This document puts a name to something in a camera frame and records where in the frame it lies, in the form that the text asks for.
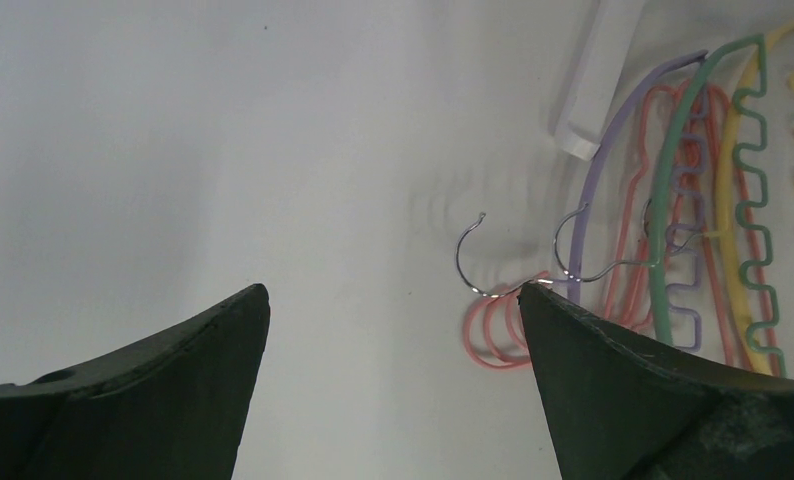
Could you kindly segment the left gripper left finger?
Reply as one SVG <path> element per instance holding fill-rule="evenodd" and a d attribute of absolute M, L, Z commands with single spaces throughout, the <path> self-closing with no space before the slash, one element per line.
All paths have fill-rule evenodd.
<path fill-rule="evenodd" d="M 25 384 L 0 384 L 0 479 L 228 479 L 270 325 L 251 285 Z"/>

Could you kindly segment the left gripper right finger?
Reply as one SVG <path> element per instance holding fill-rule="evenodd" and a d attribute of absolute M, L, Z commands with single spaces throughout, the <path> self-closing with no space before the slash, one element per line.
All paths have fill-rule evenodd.
<path fill-rule="evenodd" d="M 519 306 L 565 479 L 794 479 L 794 380 L 713 362 L 526 284 Z"/>

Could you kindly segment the white clothes rack frame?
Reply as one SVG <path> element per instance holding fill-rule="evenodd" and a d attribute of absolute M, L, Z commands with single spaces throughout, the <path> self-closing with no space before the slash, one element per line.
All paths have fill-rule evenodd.
<path fill-rule="evenodd" d="M 645 0 L 602 0 L 586 22 L 585 43 L 573 55 L 553 139 L 563 152 L 589 161 L 596 154 Z"/>

